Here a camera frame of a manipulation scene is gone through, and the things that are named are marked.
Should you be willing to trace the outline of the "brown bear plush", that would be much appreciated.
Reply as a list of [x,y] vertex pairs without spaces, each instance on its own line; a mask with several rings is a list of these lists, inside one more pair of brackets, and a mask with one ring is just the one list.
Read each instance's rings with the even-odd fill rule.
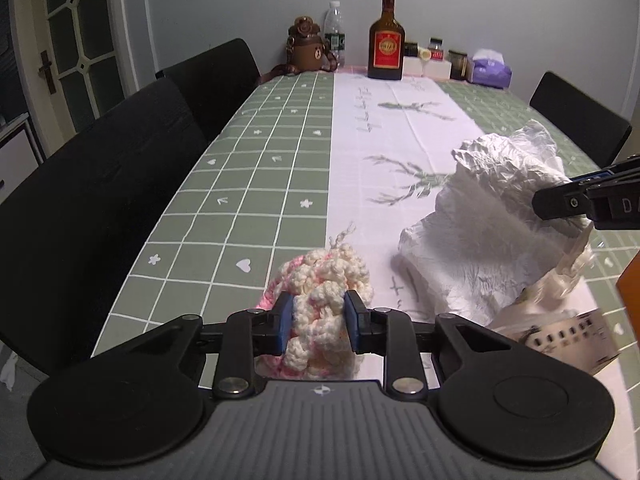
[[310,16],[298,16],[288,29],[285,62],[262,74],[265,84],[277,76],[296,76],[305,72],[335,72],[337,59],[320,35],[320,26]]

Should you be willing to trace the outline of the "wooden radio box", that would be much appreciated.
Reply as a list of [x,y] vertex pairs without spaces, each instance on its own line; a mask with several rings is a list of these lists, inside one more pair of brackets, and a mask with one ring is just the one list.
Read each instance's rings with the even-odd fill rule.
[[599,373],[618,356],[612,332],[599,309],[547,325],[529,326],[513,338],[590,375]]

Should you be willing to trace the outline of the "clear water bottle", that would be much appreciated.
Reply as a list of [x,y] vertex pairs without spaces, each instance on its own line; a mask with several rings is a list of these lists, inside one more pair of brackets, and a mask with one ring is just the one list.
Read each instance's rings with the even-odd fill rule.
[[326,11],[323,23],[324,38],[329,45],[330,51],[336,58],[337,66],[345,65],[345,31],[341,12],[341,3],[332,0],[329,10]]

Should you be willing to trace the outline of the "dark glass jar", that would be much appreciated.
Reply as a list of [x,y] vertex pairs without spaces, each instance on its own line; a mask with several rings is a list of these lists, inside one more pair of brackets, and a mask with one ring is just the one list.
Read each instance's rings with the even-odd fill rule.
[[450,78],[453,80],[465,80],[468,67],[468,55],[465,52],[449,50],[448,61],[450,63]]

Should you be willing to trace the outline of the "white small box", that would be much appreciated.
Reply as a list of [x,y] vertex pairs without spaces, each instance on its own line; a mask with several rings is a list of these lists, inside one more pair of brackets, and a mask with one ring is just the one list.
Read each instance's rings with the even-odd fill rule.
[[414,56],[405,56],[402,74],[408,77],[447,80],[450,78],[450,70],[451,64],[448,61],[422,60]]

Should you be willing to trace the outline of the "black chair far end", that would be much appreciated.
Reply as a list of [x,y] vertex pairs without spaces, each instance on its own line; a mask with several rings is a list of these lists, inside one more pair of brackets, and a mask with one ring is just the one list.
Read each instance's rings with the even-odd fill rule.
[[612,165],[632,131],[626,118],[553,72],[541,77],[529,105],[601,168]]

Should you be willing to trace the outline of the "black chair near left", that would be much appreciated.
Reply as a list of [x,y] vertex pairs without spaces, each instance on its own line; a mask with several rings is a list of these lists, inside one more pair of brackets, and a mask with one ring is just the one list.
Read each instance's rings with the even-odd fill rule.
[[163,78],[57,150],[1,205],[1,340],[54,375],[91,356],[160,215],[206,150]]

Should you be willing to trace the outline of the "red label small bottle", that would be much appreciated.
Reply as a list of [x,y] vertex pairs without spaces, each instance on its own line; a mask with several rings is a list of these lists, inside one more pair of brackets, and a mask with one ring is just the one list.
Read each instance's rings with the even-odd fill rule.
[[444,48],[442,47],[442,40],[440,38],[432,37],[427,49],[431,52],[431,60],[434,62],[442,62],[445,58]]

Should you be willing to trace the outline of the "green checked tablecloth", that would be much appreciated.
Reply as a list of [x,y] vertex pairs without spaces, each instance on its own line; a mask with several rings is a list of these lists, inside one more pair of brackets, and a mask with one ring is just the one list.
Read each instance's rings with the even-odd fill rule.
[[285,261],[340,233],[350,244],[352,226],[326,230],[337,74],[278,78],[245,101],[158,219],[96,350],[185,313],[223,321]]

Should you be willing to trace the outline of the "orange storage box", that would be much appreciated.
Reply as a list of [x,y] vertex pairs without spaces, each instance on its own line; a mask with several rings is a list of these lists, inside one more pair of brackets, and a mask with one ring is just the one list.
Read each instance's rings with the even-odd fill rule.
[[616,282],[620,298],[629,315],[639,315],[640,306],[640,252],[628,263]]

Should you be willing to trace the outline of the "white glass panel door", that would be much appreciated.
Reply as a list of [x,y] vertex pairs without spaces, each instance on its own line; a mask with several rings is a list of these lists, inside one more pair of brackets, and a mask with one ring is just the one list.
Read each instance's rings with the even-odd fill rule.
[[30,117],[51,155],[137,92],[125,0],[9,0]]

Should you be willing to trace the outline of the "black chair far left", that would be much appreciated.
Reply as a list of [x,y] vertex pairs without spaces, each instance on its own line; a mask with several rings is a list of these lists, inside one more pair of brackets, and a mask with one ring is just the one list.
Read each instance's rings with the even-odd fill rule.
[[220,135],[258,86],[260,73],[247,43],[235,38],[155,74],[168,78],[207,140]]

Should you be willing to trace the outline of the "brown liquor bottle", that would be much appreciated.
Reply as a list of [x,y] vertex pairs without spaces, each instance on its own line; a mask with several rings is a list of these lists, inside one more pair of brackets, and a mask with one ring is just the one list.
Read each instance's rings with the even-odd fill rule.
[[369,78],[401,80],[405,34],[395,18],[395,0],[382,0],[381,17],[369,30]]

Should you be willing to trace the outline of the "pink white crochet item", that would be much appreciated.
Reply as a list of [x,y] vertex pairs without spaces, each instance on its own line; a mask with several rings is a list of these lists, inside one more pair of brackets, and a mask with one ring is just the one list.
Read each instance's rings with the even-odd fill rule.
[[360,356],[352,352],[344,320],[345,292],[358,292],[370,304],[374,291],[360,255],[341,233],[326,249],[314,249],[287,261],[262,294],[258,308],[270,310],[282,292],[293,296],[290,338],[282,356],[261,356],[258,372],[270,378],[352,379]]

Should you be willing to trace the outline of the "purple tissue pack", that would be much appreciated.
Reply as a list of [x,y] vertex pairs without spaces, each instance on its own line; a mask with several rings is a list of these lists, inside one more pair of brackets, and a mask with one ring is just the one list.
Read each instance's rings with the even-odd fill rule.
[[512,70],[504,62],[503,55],[491,49],[478,49],[468,58],[468,81],[471,84],[507,89],[510,87]]

